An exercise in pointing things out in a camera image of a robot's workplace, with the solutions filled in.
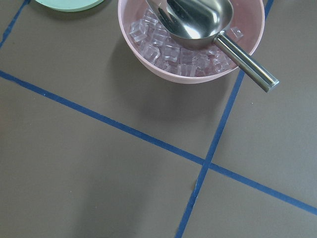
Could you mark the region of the green plate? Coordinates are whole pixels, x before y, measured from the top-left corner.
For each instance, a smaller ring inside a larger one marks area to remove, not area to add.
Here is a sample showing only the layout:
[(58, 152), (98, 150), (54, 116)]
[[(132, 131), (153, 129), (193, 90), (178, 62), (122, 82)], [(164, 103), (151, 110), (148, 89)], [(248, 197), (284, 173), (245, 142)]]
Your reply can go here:
[(103, 0), (36, 0), (37, 3), (50, 9), (62, 12), (79, 12), (91, 9)]

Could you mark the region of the clear ice cubes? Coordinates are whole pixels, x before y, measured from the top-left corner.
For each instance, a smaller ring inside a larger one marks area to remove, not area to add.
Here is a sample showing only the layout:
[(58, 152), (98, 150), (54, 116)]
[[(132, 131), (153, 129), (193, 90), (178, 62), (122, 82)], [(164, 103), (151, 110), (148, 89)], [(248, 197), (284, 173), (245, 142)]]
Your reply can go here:
[(188, 50), (176, 43), (159, 23), (150, 8), (132, 22), (130, 36), (139, 54), (154, 66), (180, 76), (203, 77), (225, 72), (233, 61), (217, 46), (206, 50)]

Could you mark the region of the pink bowl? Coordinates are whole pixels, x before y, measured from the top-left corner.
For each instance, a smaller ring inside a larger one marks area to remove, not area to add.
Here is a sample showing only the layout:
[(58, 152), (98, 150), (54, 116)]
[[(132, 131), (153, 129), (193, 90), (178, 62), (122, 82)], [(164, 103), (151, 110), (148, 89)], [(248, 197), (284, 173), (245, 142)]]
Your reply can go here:
[[(232, 1), (234, 16), (227, 31), (243, 50), (253, 54), (264, 31), (264, 4), (261, 0)], [(162, 32), (144, 0), (120, 0), (118, 20), (123, 37), (135, 57), (152, 73), (168, 81), (194, 84), (222, 77), (237, 65), (219, 48), (189, 51)]]

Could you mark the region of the metal ice scoop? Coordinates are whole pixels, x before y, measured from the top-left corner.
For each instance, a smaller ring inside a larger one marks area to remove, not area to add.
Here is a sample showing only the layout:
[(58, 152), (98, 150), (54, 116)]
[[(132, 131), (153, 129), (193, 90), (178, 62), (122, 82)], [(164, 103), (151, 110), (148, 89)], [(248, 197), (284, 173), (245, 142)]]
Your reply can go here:
[(265, 92), (279, 80), (254, 60), (228, 35), (234, 17), (229, 0), (149, 0), (159, 22), (171, 37), (191, 50), (215, 44)]

